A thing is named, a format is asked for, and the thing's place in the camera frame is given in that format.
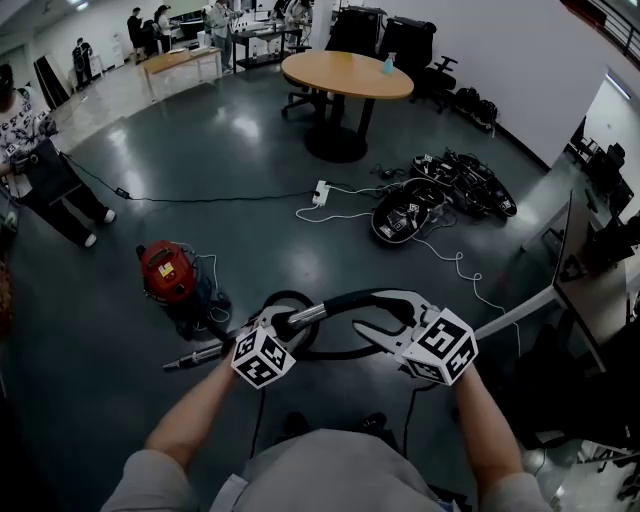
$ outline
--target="ceiling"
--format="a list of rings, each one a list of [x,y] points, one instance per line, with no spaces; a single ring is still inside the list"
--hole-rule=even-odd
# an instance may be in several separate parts
[[[5,3],[17,0],[0,0],[0,11]],[[6,21],[0,21],[0,36],[21,32],[40,31],[60,21],[75,11],[76,5],[67,0],[21,0],[24,4]]]

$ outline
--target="concrete floor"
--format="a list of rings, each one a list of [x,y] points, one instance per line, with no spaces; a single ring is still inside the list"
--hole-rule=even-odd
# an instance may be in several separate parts
[[[478,291],[509,309],[540,291],[552,268],[520,244],[579,181],[561,160],[545,175],[510,142],[495,139],[432,105],[378,102],[369,153],[336,165],[310,155],[303,135],[311,112],[280,116],[290,86],[277,70],[226,77],[121,118],[77,145],[73,157],[133,196],[196,198],[261,196],[313,190],[318,179],[376,186],[375,164],[408,168],[419,153],[445,146],[474,152],[490,163],[519,207],[506,223],[458,215],[458,225],[430,237],[441,254],[462,251],[461,270],[481,272]],[[345,124],[357,126],[362,102],[347,101]],[[314,300],[372,287],[413,289],[447,306],[474,327],[499,312],[473,295],[451,263],[408,243],[384,249],[372,242],[368,218],[312,225],[294,212],[309,197],[279,201],[167,205],[126,202],[86,177],[118,212],[97,228],[98,242],[80,249],[29,210],[10,251],[15,321],[2,361],[29,455],[55,490],[61,510],[96,510],[111,493],[126,458],[139,449],[160,417],[211,367],[165,375],[160,367],[194,348],[181,340],[161,309],[142,293],[135,247],[157,239],[190,243],[218,255],[218,279],[234,303],[232,327],[258,310],[271,293],[293,289]],[[376,201],[332,192],[317,217],[370,211]],[[523,351],[531,346],[547,308],[521,322]],[[388,323],[382,313],[358,317]],[[351,316],[326,322],[317,350],[365,345]],[[515,330],[484,340],[481,351],[503,367],[517,357]],[[300,363],[269,387],[258,449],[277,437],[287,412],[300,410],[314,427],[346,428],[383,411],[401,439],[410,391],[419,382],[397,371],[389,357],[352,362]],[[242,470],[250,450],[259,394],[239,382],[191,481],[208,509],[224,479]],[[417,398],[409,459],[428,483],[475,501],[462,439],[451,419],[453,397],[440,387]]]

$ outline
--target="gray shirt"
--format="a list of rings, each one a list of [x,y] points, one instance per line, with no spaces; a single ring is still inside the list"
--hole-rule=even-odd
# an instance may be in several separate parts
[[[212,510],[443,511],[418,471],[381,440],[366,434],[317,430],[266,450],[249,461],[243,477],[248,485],[240,486],[242,491],[232,500],[219,500],[221,493]],[[143,450],[129,458],[122,480],[102,508],[102,512],[133,510],[195,512],[198,502],[177,462]],[[481,510],[551,511],[535,478],[526,473],[496,484]]]

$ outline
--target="black bag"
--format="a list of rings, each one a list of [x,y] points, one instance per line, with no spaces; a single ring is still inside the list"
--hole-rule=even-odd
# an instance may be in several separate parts
[[[33,191],[47,204],[59,201],[82,186],[67,159],[58,154],[49,139],[41,142],[28,158],[25,174]]]

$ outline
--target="power strip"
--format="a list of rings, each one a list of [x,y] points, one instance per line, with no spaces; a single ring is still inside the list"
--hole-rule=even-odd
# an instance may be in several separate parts
[[[327,204],[327,198],[329,197],[329,190],[331,190],[331,187],[327,185],[326,181],[323,181],[323,180],[318,181],[318,186],[316,187],[316,191],[313,193],[313,199],[311,199],[313,204],[317,206],[324,206],[325,204]]]

